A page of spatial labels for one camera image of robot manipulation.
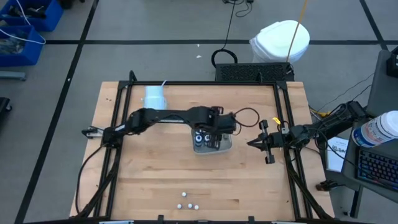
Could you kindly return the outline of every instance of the black desk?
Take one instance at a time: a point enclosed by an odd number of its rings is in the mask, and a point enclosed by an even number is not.
[[[398,110],[398,78],[393,78],[386,75],[386,61],[390,55],[391,53],[387,50],[382,50],[379,53],[367,107],[367,112],[372,116],[379,116],[380,114],[388,111]],[[365,122],[366,120],[360,121],[354,124],[353,128],[361,126]],[[389,142],[379,147],[374,147],[371,150],[382,155],[398,159],[398,140]],[[354,164],[356,162],[356,145],[351,138],[348,143],[345,158]],[[353,205],[351,207],[351,211],[348,212],[347,215],[353,218],[358,217],[363,187],[366,187],[367,189],[398,203],[398,192],[385,189],[384,187],[380,187],[369,182],[358,180],[355,178],[355,173],[355,167],[348,162],[344,162],[341,173],[329,173],[331,174],[331,178],[329,179],[338,184],[345,185],[355,191]]]

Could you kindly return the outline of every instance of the white cup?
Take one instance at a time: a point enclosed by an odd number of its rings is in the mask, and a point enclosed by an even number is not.
[[[166,110],[167,102],[163,95],[163,86],[145,86],[144,107]]]

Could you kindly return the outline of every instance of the white trash can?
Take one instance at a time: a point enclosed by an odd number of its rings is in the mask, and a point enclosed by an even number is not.
[[[286,62],[297,21],[282,21],[262,29],[249,42],[253,50],[253,63]],[[308,49],[310,34],[301,24],[297,29],[289,62],[294,63]]]

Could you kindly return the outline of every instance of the table leg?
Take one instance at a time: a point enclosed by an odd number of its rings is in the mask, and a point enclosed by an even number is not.
[[[355,191],[355,194],[354,194],[351,211],[345,212],[344,213],[345,215],[347,215],[351,218],[358,218],[359,206],[361,205],[361,199],[362,199],[362,192],[363,192],[363,187],[359,186],[359,190]]]

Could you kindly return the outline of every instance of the yellow cable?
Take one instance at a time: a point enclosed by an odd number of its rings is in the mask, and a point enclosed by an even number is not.
[[[322,112],[318,112],[318,111],[313,110],[313,109],[310,109],[310,111],[312,111],[312,112],[314,112],[315,114],[321,116],[321,118],[325,118],[325,117],[329,116],[329,114],[330,114],[330,112],[331,112],[331,111],[328,111],[328,112],[326,112],[326,113],[322,113]]]
[[[292,43],[290,44],[290,47],[289,47],[289,52],[287,53],[286,62],[289,62],[290,51],[292,50],[292,46],[293,46],[294,38],[296,37],[297,29],[299,29],[299,25],[303,21],[304,11],[305,11],[305,8],[307,7],[307,3],[308,3],[308,0],[305,0],[303,9],[301,10],[300,18],[298,19],[296,30],[294,31],[294,34],[293,34],[293,39],[292,39]]]

